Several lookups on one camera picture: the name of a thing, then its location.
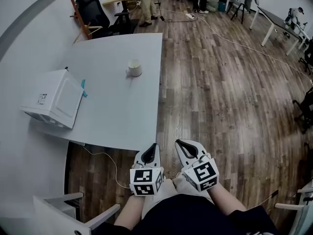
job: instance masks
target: chair back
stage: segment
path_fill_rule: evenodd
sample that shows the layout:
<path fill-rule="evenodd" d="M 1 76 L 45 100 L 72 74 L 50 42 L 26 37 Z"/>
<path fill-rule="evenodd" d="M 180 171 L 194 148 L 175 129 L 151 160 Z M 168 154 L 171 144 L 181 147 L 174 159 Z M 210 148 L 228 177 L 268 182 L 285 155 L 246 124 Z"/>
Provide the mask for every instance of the chair back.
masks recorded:
<path fill-rule="evenodd" d="M 310 40 L 309 43 L 309 48 L 304 52 L 305 55 L 305 60 L 313 65 L 313 39 Z"/>
<path fill-rule="evenodd" d="M 99 0 L 76 0 L 77 8 L 85 25 L 102 26 L 108 29 L 110 20 L 104 13 Z"/>
<path fill-rule="evenodd" d="M 240 2 L 238 0 L 229 0 L 231 3 L 236 4 L 238 6 L 240 6 Z"/>
<path fill-rule="evenodd" d="M 36 223 L 42 235 L 91 235 L 84 223 L 66 215 L 44 199 L 34 196 Z"/>

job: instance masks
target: white chair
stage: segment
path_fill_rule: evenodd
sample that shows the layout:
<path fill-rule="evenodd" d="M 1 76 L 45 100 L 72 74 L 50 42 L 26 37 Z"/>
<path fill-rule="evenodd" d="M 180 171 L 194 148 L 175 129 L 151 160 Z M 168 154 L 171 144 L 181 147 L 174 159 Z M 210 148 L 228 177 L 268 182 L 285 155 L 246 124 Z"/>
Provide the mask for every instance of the white chair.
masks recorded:
<path fill-rule="evenodd" d="M 234 15 L 230 19 L 230 20 L 233 20 L 235 15 L 236 15 L 236 17 L 238 16 L 238 10 L 240 9 L 241 6 L 243 6 L 243 15 L 241 18 L 241 24 L 242 24 L 244 22 L 244 14 L 245 14 L 245 4 L 244 3 L 239 2 L 238 0 L 229 0 L 229 9 L 227 10 L 227 14 L 229 13 L 229 11 L 232 7 L 237 8 Z"/>
<path fill-rule="evenodd" d="M 304 235 L 313 225 L 313 181 L 298 190 L 298 193 L 301 193 L 299 205 L 275 204 L 276 208 L 297 211 L 289 235 Z"/>
<path fill-rule="evenodd" d="M 33 196 L 36 223 L 38 224 L 41 235 L 91 235 L 92 230 L 120 209 L 120 205 L 115 204 L 87 223 L 82 223 L 53 206 L 56 202 L 64 202 L 82 197 L 83 194 L 80 192 L 49 199 Z"/>

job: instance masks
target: hardwood floor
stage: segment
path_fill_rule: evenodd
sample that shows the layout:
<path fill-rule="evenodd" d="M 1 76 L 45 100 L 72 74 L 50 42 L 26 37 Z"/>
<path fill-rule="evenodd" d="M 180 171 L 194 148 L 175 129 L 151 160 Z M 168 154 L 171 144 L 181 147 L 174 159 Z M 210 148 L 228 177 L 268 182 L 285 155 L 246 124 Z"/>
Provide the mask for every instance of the hardwood floor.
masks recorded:
<path fill-rule="evenodd" d="M 164 10 L 192 12 L 186 0 L 160 0 Z M 185 21 L 182 14 L 162 11 L 165 19 Z M 303 53 L 286 52 L 293 40 L 271 36 L 261 42 L 269 22 L 259 17 L 249 30 L 253 15 L 241 13 L 233 21 L 232 12 L 200 15 L 222 37 L 247 45 L 303 71 L 298 63 Z M 141 18 L 141 10 L 132 13 Z M 137 28 L 136 33 L 163 33 L 162 68 L 158 106 L 157 142 L 167 178 L 174 178 L 181 165 L 174 149 L 178 138 L 201 142 L 216 159 L 220 182 L 252 208 L 279 189 L 278 196 L 263 204 L 282 233 L 292 224 L 292 211 L 274 204 L 296 203 L 296 190 L 302 186 L 299 161 L 306 158 L 304 142 L 312 143 L 312 131 L 301 134 L 293 121 L 299 109 L 292 100 L 302 101 L 311 87 L 307 77 L 287 65 L 250 49 L 227 42 L 201 20 L 192 23 L 165 23 Z M 105 151 L 118 166 L 117 179 L 129 183 L 129 169 L 135 152 L 88 146 Z M 83 192 L 81 218 L 84 222 L 114 203 L 124 205 L 130 191 L 119 187 L 114 164 L 106 155 L 91 156 L 81 146 L 68 150 L 68 192 Z"/>

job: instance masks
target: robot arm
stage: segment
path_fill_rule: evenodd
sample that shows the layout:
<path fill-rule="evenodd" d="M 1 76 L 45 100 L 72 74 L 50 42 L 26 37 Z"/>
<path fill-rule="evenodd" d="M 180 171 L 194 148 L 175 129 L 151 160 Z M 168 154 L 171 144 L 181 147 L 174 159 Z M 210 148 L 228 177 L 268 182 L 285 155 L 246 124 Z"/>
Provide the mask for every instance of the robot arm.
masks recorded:
<path fill-rule="evenodd" d="M 136 196 L 156 195 L 163 183 L 163 172 L 157 143 L 146 151 L 139 151 L 130 170 L 132 192 Z"/>
<path fill-rule="evenodd" d="M 199 192 L 215 186 L 220 178 L 219 171 L 211 155 L 202 144 L 177 139 L 175 149 L 183 166 L 181 172 L 186 180 Z"/>

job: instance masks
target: orange pole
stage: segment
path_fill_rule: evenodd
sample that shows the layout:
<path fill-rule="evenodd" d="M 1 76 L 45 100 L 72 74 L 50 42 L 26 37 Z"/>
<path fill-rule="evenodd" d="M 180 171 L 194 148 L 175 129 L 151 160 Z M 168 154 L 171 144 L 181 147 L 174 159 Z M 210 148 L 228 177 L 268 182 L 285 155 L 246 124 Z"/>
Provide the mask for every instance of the orange pole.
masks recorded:
<path fill-rule="evenodd" d="M 87 37 L 87 39 L 91 39 L 91 36 L 88 34 L 88 31 L 87 31 L 87 29 L 86 29 L 86 27 L 85 27 L 85 24 L 84 24 L 84 22 L 83 22 L 82 16 L 81 16 L 81 15 L 79 14 L 79 12 L 78 12 L 78 9 L 77 9 L 75 0 L 70 0 L 70 1 L 72 2 L 72 5 L 73 5 L 74 10 L 75 10 L 75 12 L 76 12 L 76 16 L 77 16 L 78 22 L 79 22 L 80 26 L 81 26 L 82 29 L 83 29 L 84 35 Z"/>

